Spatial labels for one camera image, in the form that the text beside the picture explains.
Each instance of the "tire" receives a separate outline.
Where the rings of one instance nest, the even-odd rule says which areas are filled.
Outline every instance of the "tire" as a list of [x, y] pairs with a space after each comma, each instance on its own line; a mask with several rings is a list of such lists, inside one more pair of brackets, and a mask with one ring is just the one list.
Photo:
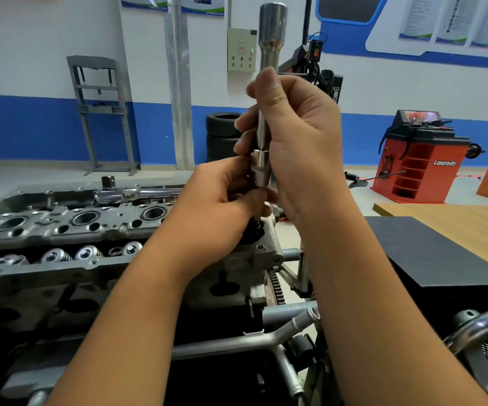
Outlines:
[[224, 138], [207, 134], [207, 162], [236, 156], [233, 148], [240, 137]]
[[218, 112], [207, 115], [207, 133], [213, 137], [240, 137], [240, 131], [235, 128], [235, 120], [238, 117], [240, 117], [238, 112]]

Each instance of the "hand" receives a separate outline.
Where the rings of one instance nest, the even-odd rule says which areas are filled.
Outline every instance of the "hand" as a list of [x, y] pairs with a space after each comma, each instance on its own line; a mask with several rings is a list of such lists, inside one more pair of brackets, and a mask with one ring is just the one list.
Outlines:
[[318, 211], [337, 191], [348, 191], [343, 175], [341, 115], [335, 101], [296, 76], [262, 70], [247, 88], [257, 104], [235, 122], [244, 132], [234, 151], [249, 153], [261, 110], [270, 127], [270, 163], [280, 202], [299, 227], [303, 216]]
[[249, 191], [248, 172], [249, 159], [243, 156], [197, 166], [144, 249], [162, 254], [171, 268], [177, 268], [178, 273], [170, 275], [185, 284], [229, 254], [251, 217], [259, 212], [270, 215], [264, 202], [276, 202], [272, 190]]

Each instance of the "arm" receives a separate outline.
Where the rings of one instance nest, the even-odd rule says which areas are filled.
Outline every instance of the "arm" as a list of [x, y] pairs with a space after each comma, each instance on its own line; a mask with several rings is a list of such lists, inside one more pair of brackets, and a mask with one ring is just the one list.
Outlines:
[[270, 214], [267, 192], [247, 191], [248, 168], [244, 157], [196, 168], [163, 225], [124, 271], [47, 406], [163, 404], [188, 282], [233, 250], [250, 217]]
[[[488, 405], [488, 396], [424, 319], [355, 204], [343, 176], [340, 110], [304, 80], [262, 71], [248, 86], [272, 134], [282, 206], [310, 264], [330, 357], [345, 403]], [[235, 151], [253, 138], [244, 132]]]

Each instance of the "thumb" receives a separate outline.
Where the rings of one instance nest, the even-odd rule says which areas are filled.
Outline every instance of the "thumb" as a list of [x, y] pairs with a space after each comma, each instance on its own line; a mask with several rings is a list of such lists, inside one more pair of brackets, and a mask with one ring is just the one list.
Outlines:
[[262, 188], [252, 189], [247, 194], [242, 195], [229, 203], [237, 214], [246, 218], [251, 218], [262, 211], [264, 202], [267, 200], [267, 192]]
[[270, 129], [277, 129], [276, 126], [280, 125], [294, 125], [298, 116], [291, 108], [287, 95], [283, 91], [280, 77], [274, 68], [266, 67], [257, 75], [254, 89], [257, 105], [267, 120]]

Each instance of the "right hand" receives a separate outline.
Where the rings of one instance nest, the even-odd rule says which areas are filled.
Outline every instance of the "right hand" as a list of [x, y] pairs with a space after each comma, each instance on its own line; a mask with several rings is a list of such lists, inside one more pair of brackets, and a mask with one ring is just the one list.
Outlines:
[[247, 87], [257, 99], [235, 122], [243, 132], [234, 151], [248, 155], [260, 110], [270, 127], [269, 155], [281, 205], [299, 227], [320, 206], [348, 191], [343, 175], [341, 115], [328, 95], [307, 81], [262, 70]]

